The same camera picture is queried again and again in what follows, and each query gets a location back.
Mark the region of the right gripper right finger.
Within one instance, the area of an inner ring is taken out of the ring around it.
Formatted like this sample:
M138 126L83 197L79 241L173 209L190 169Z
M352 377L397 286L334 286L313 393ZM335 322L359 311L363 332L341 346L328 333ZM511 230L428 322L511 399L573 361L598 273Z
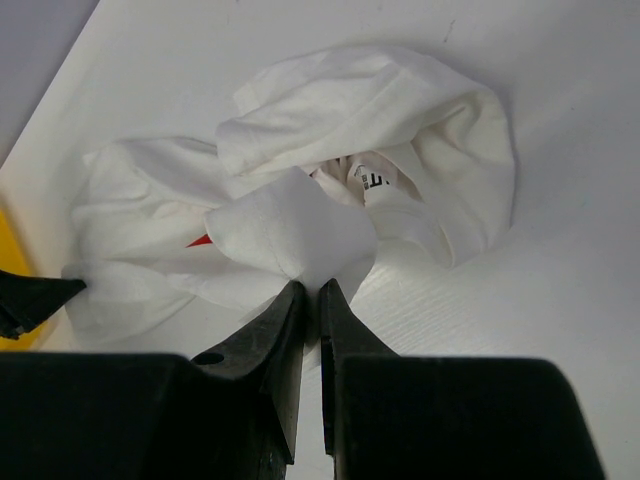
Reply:
M348 355L396 356L351 310L336 279L319 291L322 416L325 452L335 455L337 374Z

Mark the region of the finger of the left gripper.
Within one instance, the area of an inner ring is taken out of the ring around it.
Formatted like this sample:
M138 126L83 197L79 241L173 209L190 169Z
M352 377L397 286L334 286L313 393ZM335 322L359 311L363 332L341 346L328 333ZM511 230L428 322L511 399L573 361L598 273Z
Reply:
M1 337L18 340L87 288L81 279L29 277L1 271Z

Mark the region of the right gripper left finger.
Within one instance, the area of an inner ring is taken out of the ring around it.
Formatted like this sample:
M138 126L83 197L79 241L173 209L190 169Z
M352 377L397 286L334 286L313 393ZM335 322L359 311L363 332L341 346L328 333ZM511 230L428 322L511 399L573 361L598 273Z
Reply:
M286 465L295 458L305 329L306 289L291 281L262 313L192 359L257 400L254 411Z

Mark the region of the white printed t-shirt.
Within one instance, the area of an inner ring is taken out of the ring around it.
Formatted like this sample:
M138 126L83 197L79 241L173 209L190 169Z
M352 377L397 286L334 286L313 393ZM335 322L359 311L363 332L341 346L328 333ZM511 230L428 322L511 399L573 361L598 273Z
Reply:
M66 307L90 350L186 352L214 316L290 281L352 297L384 241L451 268L510 225L515 167L498 96L400 47L286 60L236 92L213 143L127 139L85 156Z

